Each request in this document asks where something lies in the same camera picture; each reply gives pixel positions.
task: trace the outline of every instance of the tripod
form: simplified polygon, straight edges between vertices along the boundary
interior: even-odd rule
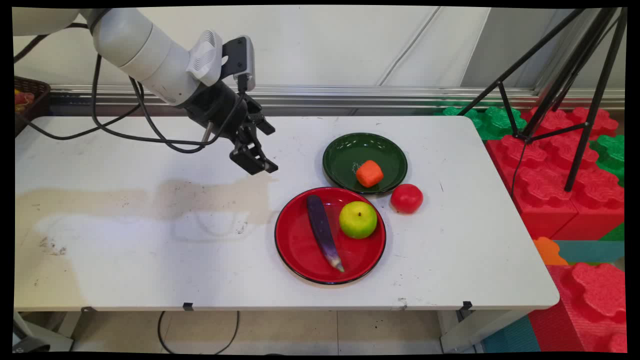
[[[618,8],[602,8],[593,19],[589,28],[585,32],[585,34],[580,39],[576,48],[571,53],[570,57],[567,59],[566,63],[563,65],[560,73],[557,75],[555,81],[551,85],[548,93],[544,96],[538,109],[535,114],[531,117],[531,120],[527,124],[527,126],[522,130],[522,132],[518,131],[516,127],[515,119],[513,118],[513,114],[511,112],[511,106],[509,105],[509,99],[507,98],[507,93],[504,89],[504,85],[502,82],[509,77],[517,68],[519,68],[525,61],[527,61],[533,54],[535,54],[540,48],[542,48],[549,40],[551,40],[554,36],[556,36],[562,29],[564,29],[573,19],[578,17],[584,9],[576,9],[571,14],[569,14],[564,20],[562,20],[556,27],[554,27],[548,34],[546,34],[540,41],[534,45],[529,51],[527,51],[520,59],[518,59],[510,68],[507,69],[502,75],[500,75],[489,87],[487,87],[484,91],[480,93],[469,105],[467,105],[462,111],[458,113],[458,115],[463,116],[469,110],[471,110],[475,105],[477,105],[482,99],[484,99],[487,94],[493,91],[496,87],[500,91],[500,96],[502,97],[502,101],[504,102],[505,111],[509,117],[509,122],[511,123],[512,136],[515,138],[522,139],[524,141],[524,147],[522,149],[522,154],[524,155],[524,149],[527,144],[533,143],[536,140],[548,138],[554,135],[560,135],[563,133],[567,133],[569,131],[574,131],[578,129],[582,129],[582,135],[580,136],[580,140],[578,142],[578,147],[575,151],[575,156],[573,157],[573,163],[571,165],[571,170],[569,171],[569,175],[566,180],[566,184],[564,186],[564,190],[566,192],[570,192],[573,188],[573,183],[575,182],[575,176],[577,175],[578,168],[580,167],[580,162],[582,161],[582,156],[584,155],[584,150],[587,146],[587,142],[589,140],[589,134],[591,133],[591,128],[593,127],[593,123],[596,119],[596,112],[598,111],[598,107],[600,106],[600,101],[602,100],[602,95],[604,93],[604,89],[607,85],[607,81],[609,80],[609,75],[611,75],[611,69],[613,68],[613,63],[616,60],[616,54],[618,53],[618,49],[620,48],[620,43],[622,42],[622,35],[625,31],[625,26],[627,25],[627,8],[620,9],[620,15],[618,18],[611,24],[611,27],[616,25],[616,30],[613,34],[613,39],[611,40],[611,45],[609,46],[609,51],[607,52],[607,57],[604,61],[604,65],[602,67],[602,72],[600,73],[600,78],[598,80],[598,84],[596,85],[595,93],[593,94],[593,100],[591,101],[591,106],[589,107],[589,113],[587,115],[587,119],[585,122],[581,124],[577,124],[574,126],[566,127],[564,129],[552,131],[550,133],[546,133],[543,135],[533,136],[538,127],[541,124],[542,119],[544,119],[547,111],[552,109],[552,111],[556,111],[558,106],[562,103],[564,97],[568,93],[569,89],[573,85],[575,78],[578,76],[580,70],[582,70],[583,66],[587,63],[595,49],[598,47],[604,36],[611,29],[606,29],[607,24],[613,18],[616,10]]]

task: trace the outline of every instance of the green apple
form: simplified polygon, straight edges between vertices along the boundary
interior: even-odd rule
[[[378,224],[378,215],[373,206],[363,201],[346,204],[340,211],[340,228],[354,239],[364,239],[371,235]]]

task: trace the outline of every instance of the tiled floor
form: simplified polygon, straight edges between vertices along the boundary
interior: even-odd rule
[[[160,312],[85,313],[74,351],[166,352],[157,339]],[[231,339],[235,311],[177,311],[161,333],[174,352],[213,354]],[[432,311],[241,311],[235,340],[223,354],[441,354]]]

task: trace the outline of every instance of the purple eggplant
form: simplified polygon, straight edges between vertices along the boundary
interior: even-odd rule
[[[329,218],[326,216],[322,200],[317,195],[309,195],[307,197],[307,212],[309,213],[311,229],[324,258],[329,262],[329,265],[340,270],[340,272],[344,272],[342,261],[338,256],[338,250],[335,248],[333,236],[331,235]]]

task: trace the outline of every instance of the basket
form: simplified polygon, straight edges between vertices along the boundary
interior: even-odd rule
[[[23,112],[15,113],[15,136],[27,126],[19,117],[31,121],[35,118],[45,116],[49,112],[49,94],[51,86],[37,80],[13,77],[13,87],[21,92],[30,92],[33,94],[33,104],[29,104]]]

